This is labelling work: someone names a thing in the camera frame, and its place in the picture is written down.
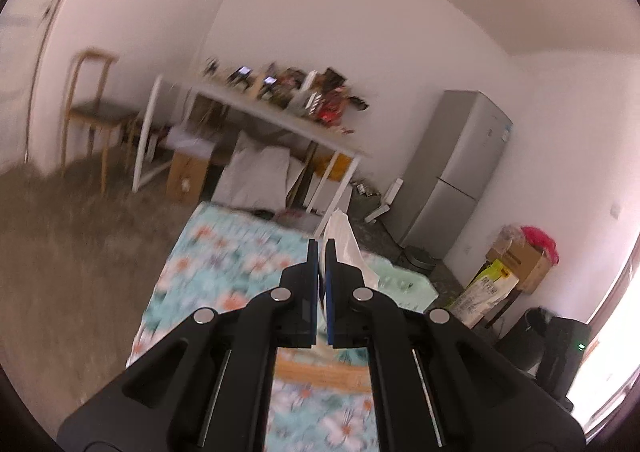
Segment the white plastic spoon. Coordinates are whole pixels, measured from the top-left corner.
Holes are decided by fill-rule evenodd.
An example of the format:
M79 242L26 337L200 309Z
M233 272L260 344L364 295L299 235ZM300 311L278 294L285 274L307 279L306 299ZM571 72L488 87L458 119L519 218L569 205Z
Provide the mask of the white plastic spoon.
M329 240L333 240L335 243L337 260L343 264L358 268L362 273L364 285L375 290L378 286L378 275L368 266L367 261L364 259L348 216L341 209L335 209L332 212L322 232L323 247L321 255L324 255Z

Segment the mint green utensil holder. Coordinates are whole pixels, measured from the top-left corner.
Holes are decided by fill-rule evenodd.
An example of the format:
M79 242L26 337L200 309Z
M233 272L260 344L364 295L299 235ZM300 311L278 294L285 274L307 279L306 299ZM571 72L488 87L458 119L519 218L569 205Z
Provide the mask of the mint green utensil holder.
M384 293L401 308L423 312L438 298L436 288L426 276L399 268L384 257L341 250L337 260L358 268L365 286Z

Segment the black trash bin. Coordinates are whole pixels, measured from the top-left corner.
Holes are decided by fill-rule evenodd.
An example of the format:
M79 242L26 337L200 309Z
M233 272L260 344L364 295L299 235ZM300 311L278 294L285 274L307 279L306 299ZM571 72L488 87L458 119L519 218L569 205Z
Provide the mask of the black trash bin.
M552 313L541 307L530 308L495 344L495 350L522 371L539 363Z

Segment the yellow rice bag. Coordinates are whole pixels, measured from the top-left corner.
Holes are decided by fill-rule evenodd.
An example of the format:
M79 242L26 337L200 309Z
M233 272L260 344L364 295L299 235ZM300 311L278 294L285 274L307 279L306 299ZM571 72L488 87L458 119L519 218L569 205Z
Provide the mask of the yellow rice bag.
M448 311L467 328L474 328L517 285L516 275L500 259L495 259L477 273Z

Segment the floral turquoise tablecloth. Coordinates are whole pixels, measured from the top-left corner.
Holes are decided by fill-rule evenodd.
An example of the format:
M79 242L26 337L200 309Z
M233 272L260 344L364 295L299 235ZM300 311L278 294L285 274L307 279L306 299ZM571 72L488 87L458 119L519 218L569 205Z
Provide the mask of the floral turquoise tablecloth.
M202 203L186 223L142 314L128 361L134 363L189 314L243 308L305 260L308 235L250 214ZM378 450L368 356L335 350L326 321L310 349L282 349L267 423L268 451Z

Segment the grey rice cooker pot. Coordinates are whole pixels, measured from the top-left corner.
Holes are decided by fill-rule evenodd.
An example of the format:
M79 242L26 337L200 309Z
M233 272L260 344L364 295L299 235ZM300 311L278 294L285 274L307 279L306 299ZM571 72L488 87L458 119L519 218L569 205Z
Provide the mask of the grey rice cooker pot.
M416 246L405 247L396 260L400 268L420 273L422 276L430 276L441 263L440 259L432 257L426 250Z

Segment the cardboard box with red bag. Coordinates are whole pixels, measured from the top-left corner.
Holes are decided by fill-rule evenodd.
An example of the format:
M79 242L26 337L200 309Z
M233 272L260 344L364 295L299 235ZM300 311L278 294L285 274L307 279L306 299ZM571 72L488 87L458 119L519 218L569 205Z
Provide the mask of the cardboard box with red bag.
M516 288L533 294L560 256L553 238L536 227L503 226L486 253L486 260L500 260L518 279Z

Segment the cardboard box under desk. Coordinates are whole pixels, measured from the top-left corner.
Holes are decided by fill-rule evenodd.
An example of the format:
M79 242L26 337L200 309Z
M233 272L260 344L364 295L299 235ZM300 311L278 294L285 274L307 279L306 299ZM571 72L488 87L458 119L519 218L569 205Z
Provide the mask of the cardboard box under desk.
M181 204L198 204L208 168L208 160L175 152L169 167L167 197Z

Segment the white sack under desk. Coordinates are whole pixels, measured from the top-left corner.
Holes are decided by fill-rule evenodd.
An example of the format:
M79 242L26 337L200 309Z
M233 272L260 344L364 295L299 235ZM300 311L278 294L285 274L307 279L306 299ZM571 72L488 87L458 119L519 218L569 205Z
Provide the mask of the white sack under desk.
M230 163L224 168L212 202L243 210L285 209L290 150L267 146L244 131L239 133Z

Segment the silver refrigerator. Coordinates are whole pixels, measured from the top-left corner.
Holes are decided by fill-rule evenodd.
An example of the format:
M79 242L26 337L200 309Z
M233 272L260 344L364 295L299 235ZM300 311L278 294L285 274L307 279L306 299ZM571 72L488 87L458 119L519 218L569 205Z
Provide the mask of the silver refrigerator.
M401 247L442 259L480 201L512 122L479 91L442 94L382 223Z

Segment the yellow bag under desk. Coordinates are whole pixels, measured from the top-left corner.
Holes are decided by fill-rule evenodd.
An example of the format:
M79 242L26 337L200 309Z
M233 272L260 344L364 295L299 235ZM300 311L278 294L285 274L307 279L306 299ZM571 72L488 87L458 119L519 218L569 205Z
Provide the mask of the yellow bag under desk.
M322 178L326 173L326 168L333 160L332 155L317 156L312 160L314 165L314 174L319 178ZM331 181L339 182L344 178L344 175L348 171L349 165L352 164L352 158L344 154L338 154L333 166L329 172L328 179Z

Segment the grey box under desk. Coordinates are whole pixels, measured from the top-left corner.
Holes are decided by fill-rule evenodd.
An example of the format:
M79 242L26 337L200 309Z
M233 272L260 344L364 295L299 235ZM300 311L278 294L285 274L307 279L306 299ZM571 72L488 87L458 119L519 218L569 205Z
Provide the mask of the grey box under desk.
M214 152L216 143L191 134L182 125L175 125L168 131L165 146L167 149L190 157L209 160Z

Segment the white desk wooden top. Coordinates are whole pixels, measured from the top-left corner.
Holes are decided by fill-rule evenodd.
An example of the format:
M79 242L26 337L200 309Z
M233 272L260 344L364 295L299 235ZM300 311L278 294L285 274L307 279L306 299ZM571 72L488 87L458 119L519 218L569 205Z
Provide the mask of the white desk wooden top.
M231 126L230 120L236 120L240 129L246 131L252 138L264 143L275 144L288 134L295 134L297 137L307 140L308 144L304 152L306 164L310 163L320 146L332 152L333 160L329 164L329 169L332 168L338 154L351 157L352 164L349 165L348 171L340 181L329 206L314 231L315 236L322 235L329 216L337 208L337 203L349 181L352 180L360 160L367 157L368 153L349 134L341 134L335 129L323 127L310 120L303 120L269 102L257 100L246 92L230 88L218 79L207 79L185 70L167 70L155 76L148 104L142 113L142 128L134 160L134 171L132 172L132 192L138 192L142 186L148 184L168 167L166 164L161 164L151 170L143 168L146 142L149 139L153 116L163 86L180 89L180 94L184 97L183 105L180 106L180 120L183 124L191 115L195 98L203 96L222 105L224 109L222 126L224 128Z

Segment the wooden chair black seat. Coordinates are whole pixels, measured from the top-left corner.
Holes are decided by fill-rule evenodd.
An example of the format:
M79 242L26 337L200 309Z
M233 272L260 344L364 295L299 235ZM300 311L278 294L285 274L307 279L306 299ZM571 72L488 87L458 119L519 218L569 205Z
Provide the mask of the wooden chair black seat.
M119 130L122 138L126 141L125 167L129 168L132 159L132 146L134 145L134 131L139 113L128 106L121 105L113 100L104 99L104 90L110 74L111 67L118 61L118 56L114 53L104 51L99 48L88 48L76 56L70 83L64 103L62 141L61 141L61 174L66 171L68 133L70 125L76 123L88 129L87 151L88 155L93 154L94 137L97 131L103 134L103 146L101 150L101 181L100 192L104 196L107 186L107 160L110 152L111 135L115 130ZM75 102L77 84L86 62L96 62L102 64L102 70L96 84L96 93L91 100Z

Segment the red snack bag on desk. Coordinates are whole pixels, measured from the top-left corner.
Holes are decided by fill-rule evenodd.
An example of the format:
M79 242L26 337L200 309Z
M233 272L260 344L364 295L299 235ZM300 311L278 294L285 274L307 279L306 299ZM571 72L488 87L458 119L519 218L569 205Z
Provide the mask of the red snack bag on desk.
M328 91L322 98L316 120L324 126L333 127L341 123L346 106L348 91L344 86Z

